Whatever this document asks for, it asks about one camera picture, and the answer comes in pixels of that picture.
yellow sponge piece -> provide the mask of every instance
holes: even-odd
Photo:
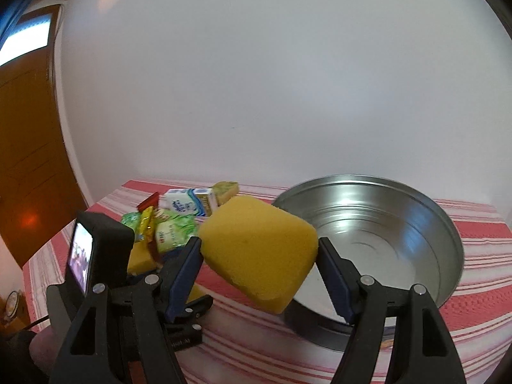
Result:
[[[206,263],[263,309],[281,313],[311,270],[318,237],[306,221],[235,196],[199,228]]]
[[[145,241],[138,241],[133,245],[128,260],[127,272],[129,274],[142,274],[146,271],[154,270],[157,268],[153,257],[148,250],[148,245]]]
[[[203,291],[202,287],[199,284],[194,283],[192,286],[192,290],[190,291],[187,299],[187,303],[192,300],[199,299],[201,296],[204,296],[206,293]]]

metal screw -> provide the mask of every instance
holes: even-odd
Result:
[[[423,286],[423,284],[415,284],[413,289],[418,294],[425,294],[427,292],[427,289],[425,286]]]
[[[105,285],[103,283],[97,283],[93,286],[93,292],[96,294],[103,293],[105,291]]]
[[[157,284],[158,283],[158,280],[160,280],[160,277],[158,277],[157,274],[149,274],[148,276],[146,276],[146,278],[144,279],[144,281],[146,282],[146,284]]]
[[[375,279],[372,276],[368,276],[368,274],[361,276],[360,280],[361,283],[365,284],[366,286],[371,286],[375,283]]]

table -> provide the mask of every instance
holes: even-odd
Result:
[[[90,207],[116,220],[133,212],[156,191],[207,187],[179,180],[129,180]],[[268,203],[285,188],[241,186],[242,193]],[[496,209],[470,202],[436,200],[459,230],[464,271],[441,308],[470,384],[481,384],[512,340],[512,233]],[[47,314],[45,290],[62,283],[73,223],[46,243],[23,267],[31,320]],[[214,298],[204,318],[204,341],[177,354],[190,384],[325,384],[341,353],[295,335],[275,315],[259,310],[245,295],[203,265],[197,283]],[[391,349],[381,350],[373,383],[383,382]]]

orange light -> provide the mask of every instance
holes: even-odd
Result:
[[[21,218],[22,228],[32,228],[39,222],[39,215],[36,213],[28,213]]]

white wall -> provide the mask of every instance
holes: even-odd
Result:
[[[10,292],[24,289],[21,268],[0,237],[0,297],[5,300]]]
[[[512,209],[512,42],[484,0],[69,0],[62,78],[95,200],[354,172]]]
[[[66,12],[66,5],[62,5],[61,15]],[[85,180],[84,173],[82,172],[82,168],[80,162],[78,161],[78,157],[76,155],[75,146],[73,143],[73,138],[71,137],[71,130],[68,124],[67,110],[64,101],[64,91],[62,88],[62,25],[63,22],[59,24],[59,29],[57,30],[57,35],[55,36],[55,47],[53,51],[53,70],[54,70],[54,86],[55,86],[55,100],[57,103],[57,109],[59,113],[60,120],[60,129],[62,130],[62,139],[64,140],[64,145],[66,147],[66,152],[68,153],[69,162],[71,164],[71,168],[73,169],[73,173],[75,174],[76,182],[78,183],[80,190],[82,192],[82,196],[85,199],[85,202],[91,206],[95,200],[89,191],[88,183]]]

